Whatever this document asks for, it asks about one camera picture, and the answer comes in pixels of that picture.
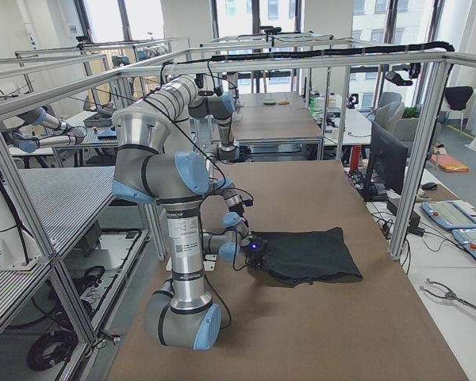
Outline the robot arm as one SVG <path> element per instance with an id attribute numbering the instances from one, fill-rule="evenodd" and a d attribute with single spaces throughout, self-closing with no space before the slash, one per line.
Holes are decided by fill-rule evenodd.
<path id="1" fill-rule="evenodd" d="M 220 142 L 210 146 L 207 155 L 215 160 L 235 160 L 239 158 L 239 145 L 232 134 L 232 114 L 235 111 L 235 100 L 228 93 L 224 94 L 221 87 L 214 87 L 214 95 L 210 95 L 207 90 L 203 90 L 202 74 L 197 74 L 195 79 L 198 86 L 198 96 L 188 106 L 189 115 L 192 118 L 204 118 L 212 115 L 218 124 Z M 245 206 L 252 206 L 252 200 L 243 200 L 230 179 L 218 180 L 210 185 L 210 193 L 219 194 L 223 197 L 230 212 L 236 212 L 243 216 Z"/>
<path id="2" fill-rule="evenodd" d="M 158 202 L 167 212 L 171 277 L 148 301 L 146 331 L 164 346 L 208 350 L 222 315 L 205 287 L 199 207 L 210 181 L 196 152 L 162 151 L 179 114 L 149 97 L 113 115 L 120 137 L 113 193 L 137 204 Z"/>

